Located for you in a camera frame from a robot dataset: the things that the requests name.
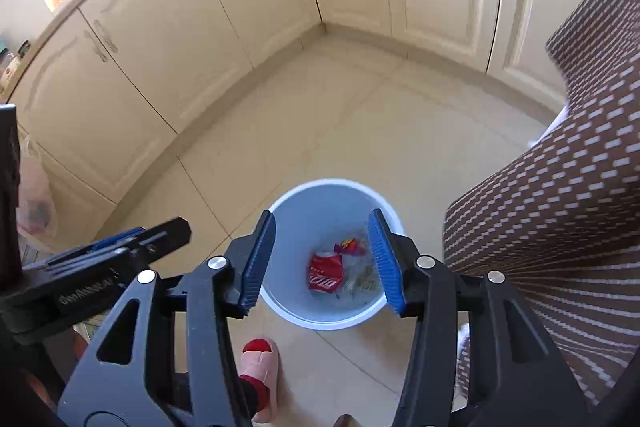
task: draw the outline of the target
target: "trash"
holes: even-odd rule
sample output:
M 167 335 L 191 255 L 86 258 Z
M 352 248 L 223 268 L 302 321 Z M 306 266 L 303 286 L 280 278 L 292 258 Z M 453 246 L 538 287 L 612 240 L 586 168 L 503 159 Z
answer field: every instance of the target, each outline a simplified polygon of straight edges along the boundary
M 334 252 L 316 252 L 309 263 L 309 289 L 335 293 L 344 278 L 342 257 Z
M 380 279 L 369 241 L 364 234 L 334 244 L 333 252 L 316 251 L 311 256 L 308 286 L 331 294 L 331 300 L 366 303 L 380 291 Z
M 49 179 L 42 168 L 40 154 L 30 147 L 29 136 L 20 145 L 20 187 L 15 217 L 19 232 L 55 235 L 57 231 Z

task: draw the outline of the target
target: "cabinet handle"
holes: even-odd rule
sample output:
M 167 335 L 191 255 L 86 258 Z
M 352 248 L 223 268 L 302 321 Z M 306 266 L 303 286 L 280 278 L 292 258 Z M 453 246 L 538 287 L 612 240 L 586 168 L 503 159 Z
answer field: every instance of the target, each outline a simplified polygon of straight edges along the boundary
M 107 55 L 102 52 L 100 44 L 95 41 L 94 34 L 92 34 L 89 30 L 84 30 L 84 36 L 91 41 L 91 44 L 94 45 L 94 52 L 96 52 L 98 57 L 100 57 L 100 60 L 103 62 L 107 62 L 107 60 L 109 59 L 107 58 Z
M 95 28 L 100 32 L 100 36 L 104 43 L 107 44 L 107 46 L 113 53 L 117 53 L 118 47 L 113 43 L 113 41 L 111 40 L 111 36 L 107 33 L 102 24 L 100 24 L 100 21 L 98 19 L 94 20 L 94 25 Z

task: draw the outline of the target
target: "brown and white patterned fabric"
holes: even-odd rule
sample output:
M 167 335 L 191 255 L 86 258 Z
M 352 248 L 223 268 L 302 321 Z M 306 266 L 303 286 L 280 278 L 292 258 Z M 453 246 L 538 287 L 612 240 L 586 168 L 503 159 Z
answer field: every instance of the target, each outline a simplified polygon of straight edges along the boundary
M 640 0 L 580 4 L 548 43 L 568 117 L 455 201 L 444 224 L 446 264 L 503 272 L 592 405 L 640 345 L 639 23 Z M 465 344 L 465 394 L 469 358 Z

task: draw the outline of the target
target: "trash can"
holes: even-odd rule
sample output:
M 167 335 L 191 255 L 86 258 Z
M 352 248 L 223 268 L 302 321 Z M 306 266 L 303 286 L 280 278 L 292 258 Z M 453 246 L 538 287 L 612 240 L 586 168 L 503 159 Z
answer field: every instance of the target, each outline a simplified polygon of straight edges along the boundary
M 396 211 L 369 187 L 349 180 L 316 180 L 284 194 L 270 208 L 276 240 L 260 295 L 289 322 L 311 330 L 341 330 L 364 322 L 386 303 L 382 284 L 366 301 L 329 305 L 307 286 L 311 254 L 357 233 L 366 233 L 367 217 L 380 208 L 389 228 L 404 235 Z

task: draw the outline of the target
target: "plastic bag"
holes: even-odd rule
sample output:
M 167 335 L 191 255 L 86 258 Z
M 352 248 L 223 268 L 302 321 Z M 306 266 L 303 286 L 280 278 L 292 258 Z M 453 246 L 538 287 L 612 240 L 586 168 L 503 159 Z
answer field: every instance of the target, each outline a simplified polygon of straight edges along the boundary
M 29 136 L 20 144 L 20 187 L 15 217 L 19 232 L 55 235 L 58 229 L 49 179 Z

